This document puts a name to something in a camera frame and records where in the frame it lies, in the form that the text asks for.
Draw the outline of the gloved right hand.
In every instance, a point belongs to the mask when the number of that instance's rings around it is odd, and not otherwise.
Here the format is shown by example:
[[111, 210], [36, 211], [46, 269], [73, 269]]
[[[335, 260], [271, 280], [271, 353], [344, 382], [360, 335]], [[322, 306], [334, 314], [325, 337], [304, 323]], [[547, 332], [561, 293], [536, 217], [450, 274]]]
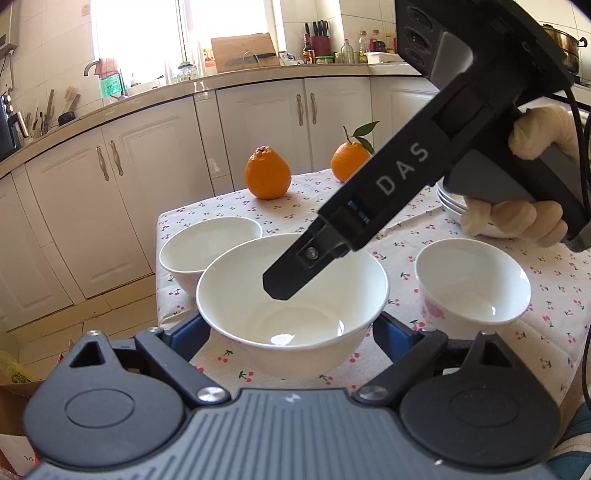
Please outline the gloved right hand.
[[[534, 160], [556, 145], [568, 158], [579, 163], [578, 140], [573, 115], [563, 107], [544, 106], [528, 110], [519, 118], [509, 136], [508, 146], [518, 158]], [[491, 204], [467, 197], [461, 217], [464, 233], [475, 237], [492, 223], [503, 233], [543, 248], [560, 243], [568, 225], [563, 209], [554, 201], [506, 201]]]

